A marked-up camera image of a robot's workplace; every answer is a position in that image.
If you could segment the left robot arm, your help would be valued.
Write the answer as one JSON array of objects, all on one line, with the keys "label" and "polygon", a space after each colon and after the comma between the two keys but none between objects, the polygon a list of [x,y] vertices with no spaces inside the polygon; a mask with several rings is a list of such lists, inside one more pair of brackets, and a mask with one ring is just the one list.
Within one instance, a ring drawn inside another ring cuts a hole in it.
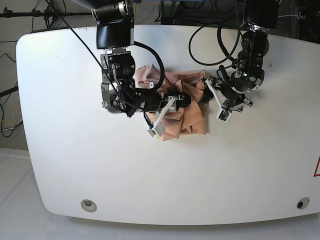
[{"label": "left robot arm", "polygon": [[222,65],[219,71],[222,78],[215,82],[214,89],[226,98],[225,105],[231,109],[245,102],[245,92],[256,90],[264,81],[263,57],[269,51],[268,30],[275,30],[279,10],[278,0],[247,0],[243,21],[250,25],[250,30],[240,35],[242,50],[233,58],[222,42],[222,27],[236,16],[228,16],[217,28],[217,41],[225,57],[235,69],[228,75]]}]

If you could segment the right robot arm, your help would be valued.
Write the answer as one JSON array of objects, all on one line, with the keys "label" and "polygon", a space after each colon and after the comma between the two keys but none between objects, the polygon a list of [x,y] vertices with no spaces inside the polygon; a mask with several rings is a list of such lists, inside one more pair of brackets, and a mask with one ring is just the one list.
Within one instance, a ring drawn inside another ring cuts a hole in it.
[{"label": "right robot arm", "polygon": [[[134,41],[134,10],[131,0],[77,0],[76,4],[91,10],[96,21],[96,47],[106,50],[100,56],[102,71],[102,106],[112,114],[131,117],[136,112],[155,113],[169,107],[172,112],[186,108],[191,97],[175,86],[164,95],[159,89],[165,80],[165,68],[160,56],[151,47]],[[134,80],[136,63],[126,48],[137,46],[149,51],[160,68],[158,82],[139,87]]]}]

